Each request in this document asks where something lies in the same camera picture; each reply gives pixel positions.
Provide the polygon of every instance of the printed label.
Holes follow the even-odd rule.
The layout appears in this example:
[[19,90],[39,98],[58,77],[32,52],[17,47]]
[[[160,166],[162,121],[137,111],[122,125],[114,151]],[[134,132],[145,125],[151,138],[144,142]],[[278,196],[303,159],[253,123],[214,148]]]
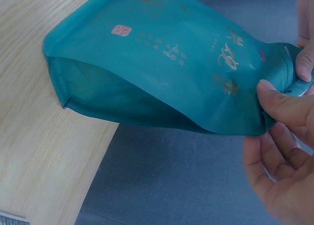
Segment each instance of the printed label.
[[126,37],[130,34],[132,31],[132,28],[125,26],[125,25],[117,25],[114,27],[114,29],[111,31],[112,34],[116,34],[122,37]]

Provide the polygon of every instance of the gray fabric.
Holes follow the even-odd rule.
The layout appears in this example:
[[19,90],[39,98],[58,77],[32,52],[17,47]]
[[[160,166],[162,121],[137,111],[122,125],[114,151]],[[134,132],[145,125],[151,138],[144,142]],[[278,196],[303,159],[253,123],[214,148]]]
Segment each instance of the gray fabric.
[[[295,0],[202,0],[264,42],[295,42]],[[278,225],[253,194],[242,138],[121,125],[76,225]]]

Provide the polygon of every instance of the wooden table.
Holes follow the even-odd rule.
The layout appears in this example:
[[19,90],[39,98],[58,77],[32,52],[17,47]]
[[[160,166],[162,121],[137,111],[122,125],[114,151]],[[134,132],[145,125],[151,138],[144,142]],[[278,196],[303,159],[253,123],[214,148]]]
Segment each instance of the wooden table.
[[87,0],[0,0],[0,210],[74,224],[118,126],[63,110],[44,36]]

